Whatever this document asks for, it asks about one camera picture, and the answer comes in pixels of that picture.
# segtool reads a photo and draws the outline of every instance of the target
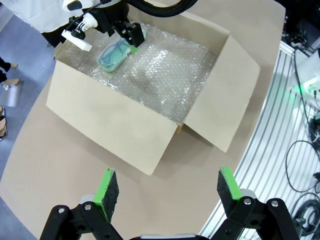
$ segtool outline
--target tabletop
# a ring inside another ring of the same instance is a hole
[[[236,169],[256,125],[273,74],[285,10],[272,0],[199,0],[189,11],[229,30],[261,67],[227,153],[184,127],[172,138],[152,176],[147,176],[50,111],[49,81],[19,133],[0,183],[3,200],[37,238],[51,208],[75,207],[83,195],[97,190],[106,168],[117,172],[120,193],[112,224],[124,239],[201,230],[219,200],[219,168]]]

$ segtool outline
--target robotic arm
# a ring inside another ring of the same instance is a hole
[[[128,20],[129,4],[137,9],[155,16],[172,17],[183,13],[192,7],[197,0],[181,0],[168,7],[154,6],[144,0],[64,0],[62,8],[65,11],[83,9],[84,13],[69,19],[69,26],[62,36],[79,48],[90,51],[91,45],[84,41],[85,32],[95,28],[109,37],[117,32],[128,44],[139,47],[145,41],[141,26]]]

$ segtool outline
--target person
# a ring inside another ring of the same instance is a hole
[[[18,67],[18,64],[16,63],[9,63],[5,62],[1,57],[0,57],[0,67],[3,68],[6,72],[8,72],[10,69],[16,69]],[[18,78],[15,79],[8,79],[7,75],[0,70],[0,84],[6,84],[6,85],[16,85],[19,82]]]
[[[18,18],[38,30],[54,48],[66,39],[61,36],[69,18],[83,11],[64,11],[64,0],[0,0]]]
[[[4,109],[2,107],[0,107],[0,141],[1,139],[3,139],[6,136],[6,118],[3,115],[3,111]]]

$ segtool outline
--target floor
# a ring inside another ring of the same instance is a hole
[[[314,196],[304,196],[293,209],[302,193],[293,191],[286,178],[285,157],[289,147],[297,140],[309,140],[300,95],[290,87],[292,81],[296,81],[290,77],[293,71],[291,53],[292,49],[280,45],[273,79],[259,121],[234,176],[239,187],[254,191],[259,201],[265,203],[271,198],[281,198],[289,212],[295,213],[303,202]],[[306,112],[310,119],[317,110],[307,104]],[[317,182],[312,175],[320,172],[320,162],[309,145],[295,144],[288,155],[287,166],[290,181],[296,189],[306,190]],[[315,190],[312,188],[308,192],[314,193]],[[212,237],[225,219],[224,208],[219,202],[200,234]],[[244,230],[242,237],[260,239],[255,230],[249,229]],[[311,237],[312,234],[301,239],[309,240]]]
[[[47,43],[39,32],[15,16],[0,31],[0,56],[7,62],[18,63],[18,68],[10,70],[7,76],[24,81],[18,106],[5,108],[8,134],[0,141],[0,176],[30,109],[54,71],[54,49]],[[0,239],[35,240],[1,198]]]

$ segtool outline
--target cardboard box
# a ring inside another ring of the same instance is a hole
[[[157,18],[131,7],[129,18],[219,54],[184,124],[226,152],[256,85],[258,64],[227,30],[188,12]],[[46,105],[88,138],[151,175],[181,126],[71,68],[64,63],[64,52],[62,47],[56,54]]]

